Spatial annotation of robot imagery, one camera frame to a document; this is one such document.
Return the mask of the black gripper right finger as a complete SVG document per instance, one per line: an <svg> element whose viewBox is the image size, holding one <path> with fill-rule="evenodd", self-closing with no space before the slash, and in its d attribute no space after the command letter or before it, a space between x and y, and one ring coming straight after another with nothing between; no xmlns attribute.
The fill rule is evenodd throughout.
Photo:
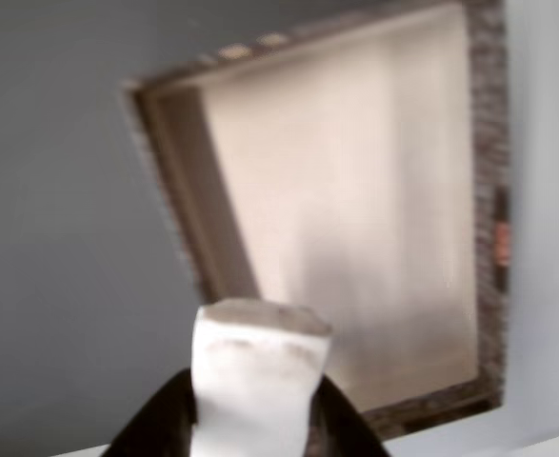
<svg viewBox="0 0 559 457"><path fill-rule="evenodd" d="M389 452L342 390L323 375L311 400L306 455L387 457Z"/></svg>

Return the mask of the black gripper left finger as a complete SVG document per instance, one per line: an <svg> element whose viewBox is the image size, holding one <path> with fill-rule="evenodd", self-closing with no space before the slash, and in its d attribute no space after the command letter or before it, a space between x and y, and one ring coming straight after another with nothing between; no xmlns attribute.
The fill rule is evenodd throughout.
<svg viewBox="0 0 559 457"><path fill-rule="evenodd" d="M157 390L107 447L111 457L190 456L197 410L189 368Z"/></svg>

